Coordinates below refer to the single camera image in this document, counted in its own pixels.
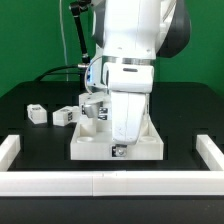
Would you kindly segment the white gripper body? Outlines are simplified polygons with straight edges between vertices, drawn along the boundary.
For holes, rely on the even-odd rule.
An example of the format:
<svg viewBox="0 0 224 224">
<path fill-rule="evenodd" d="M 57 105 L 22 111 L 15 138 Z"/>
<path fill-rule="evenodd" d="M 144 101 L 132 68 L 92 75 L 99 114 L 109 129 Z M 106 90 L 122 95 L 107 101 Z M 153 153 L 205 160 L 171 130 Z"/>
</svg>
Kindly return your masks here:
<svg viewBox="0 0 224 224">
<path fill-rule="evenodd" d="M 111 92 L 112 139 L 116 144 L 137 142 L 145 104 L 145 94 Z"/>
</svg>

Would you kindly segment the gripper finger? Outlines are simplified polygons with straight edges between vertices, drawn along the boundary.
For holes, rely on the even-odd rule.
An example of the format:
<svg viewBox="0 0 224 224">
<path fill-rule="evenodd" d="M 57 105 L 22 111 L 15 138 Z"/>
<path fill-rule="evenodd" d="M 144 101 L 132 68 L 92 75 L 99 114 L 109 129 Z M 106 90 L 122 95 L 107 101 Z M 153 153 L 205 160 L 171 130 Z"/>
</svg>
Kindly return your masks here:
<svg viewBox="0 0 224 224">
<path fill-rule="evenodd" d="M 112 146 L 112 157 L 118 157 L 119 156 L 119 153 L 118 153 L 118 145 L 113 145 Z"/>
<path fill-rule="evenodd" d="M 119 147 L 119 155 L 125 157 L 127 155 L 127 145 L 121 145 Z"/>
</svg>

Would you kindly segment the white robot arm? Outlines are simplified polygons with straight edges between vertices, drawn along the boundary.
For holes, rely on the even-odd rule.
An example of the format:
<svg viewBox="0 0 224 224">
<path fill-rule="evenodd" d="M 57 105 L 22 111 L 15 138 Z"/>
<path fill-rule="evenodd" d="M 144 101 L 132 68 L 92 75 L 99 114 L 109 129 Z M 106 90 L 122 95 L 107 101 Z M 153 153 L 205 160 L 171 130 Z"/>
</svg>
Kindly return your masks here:
<svg viewBox="0 0 224 224">
<path fill-rule="evenodd" d="M 71 153 L 82 160 L 160 160 L 163 142 L 149 115 L 157 57 L 189 42 L 185 0 L 92 0 L 99 47 L 85 72 L 84 111 Z"/>
</svg>

